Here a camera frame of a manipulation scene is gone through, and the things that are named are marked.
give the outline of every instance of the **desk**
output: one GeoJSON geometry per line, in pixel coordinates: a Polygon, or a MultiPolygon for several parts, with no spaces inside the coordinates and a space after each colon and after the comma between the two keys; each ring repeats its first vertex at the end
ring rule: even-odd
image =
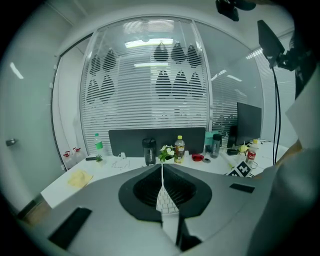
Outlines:
{"type": "MultiPolygon", "coordinates": [[[[259,151],[255,159],[255,162],[258,163],[258,166],[256,169],[252,171],[253,175],[257,175],[261,173],[265,168],[273,165],[273,143],[263,142],[263,144],[260,144],[258,148],[259,151]]],[[[286,152],[287,149],[288,148],[279,145],[277,159],[279,159],[286,152]]],[[[194,162],[191,156],[188,155],[185,157],[181,165],[203,172],[224,175],[231,170],[231,166],[235,166],[237,164],[237,155],[229,156],[227,155],[226,151],[226,149],[221,150],[220,156],[216,159],[210,158],[210,156],[207,154],[205,157],[211,160],[210,163],[204,163],[202,161],[194,162]]],[[[84,159],[80,163],[72,167],[70,170],[68,170],[66,173],[61,175],[59,178],[57,178],[48,187],[46,187],[41,192],[41,195],[43,196],[44,200],[49,204],[49,206],[51,208],[54,208],[81,189],[68,185],[68,180],[70,179],[71,174],[79,169],[84,170],[88,174],[93,175],[93,178],[89,182],[90,184],[107,177],[122,174],[134,170],[136,168],[146,166],[144,157],[127,157],[126,159],[130,162],[130,164],[129,167],[125,168],[113,167],[113,164],[116,161],[120,160],[120,158],[116,156],[105,156],[105,164],[102,167],[100,167],[96,163],[96,161],[86,161],[84,159]]]]}

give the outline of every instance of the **computer monitor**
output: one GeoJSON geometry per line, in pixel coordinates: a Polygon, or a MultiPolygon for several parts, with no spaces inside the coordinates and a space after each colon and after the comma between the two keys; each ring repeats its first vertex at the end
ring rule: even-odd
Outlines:
{"type": "Polygon", "coordinates": [[[248,143],[261,136],[262,111],[260,107],[237,103],[238,121],[235,145],[248,143]]]}

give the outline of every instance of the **wall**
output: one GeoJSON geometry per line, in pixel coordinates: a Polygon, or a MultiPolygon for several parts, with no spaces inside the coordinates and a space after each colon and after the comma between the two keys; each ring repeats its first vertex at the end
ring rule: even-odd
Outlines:
{"type": "MultiPolygon", "coordinates": [[[[292,33],[283,36],[280,41],[287,51],[292,33]]],[[[268,141],[274,140],[275,119],[276,119],[276,103],[275,103],[275,81],[272,70],[269,68],[269,62],[260,53],[255,55],[256,62],[261,75],[262,89],[265,109],[263,113],[263,126],[261,137],[268,141]]],[[[274,68],[279,88],[279,98],[281,106],[281,132],[279,144],[285,147],[291,147],[298,139],[297,134],[287,118],[286,112],[295,102],[296,95],[296,77],[294,71],[283,68],[274,68]]]]}
{"type": "Polygon", "coordinates": [[[56,142],[60,155],[82,145],[77,138],[78,126],[78,87],[83,70],[83,49],[89,39],[81,42],[81,50],[77,46],[66,52],[60,59],[53,86],[52,118],[56,142]]]}
{"type": "Polygon", "coordinates": [[[21,27],[1,62],[0,185],[16,212],[63,173],[52,131],[49,85],[58,61],[55,53],[70,28],[42,5],[21,27]],[[18,142],[7,147],[9,138],[18,142]]]}
{"type": "Polygon", "coordinates": [[[238,27],[245,40],[245,45],[251,50],[259,48],[257,21],[264,20],[278,37],[294,30],[291,15],[279,5],[257,5],[251,11],[238,10],[238,27]]]}

